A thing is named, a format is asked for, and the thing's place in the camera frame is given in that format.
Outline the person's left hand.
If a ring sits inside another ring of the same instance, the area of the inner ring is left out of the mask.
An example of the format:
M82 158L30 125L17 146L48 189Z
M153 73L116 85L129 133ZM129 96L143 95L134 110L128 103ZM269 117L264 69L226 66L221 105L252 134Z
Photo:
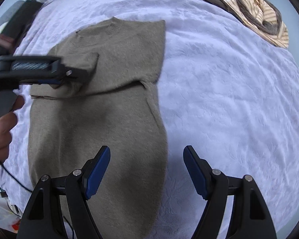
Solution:
M14 111L21 109L24 103L23 96L17 96L12 110L0 117L0 162L4 162L9 156L9 146L12 141L11 130L18 123L18 118Z

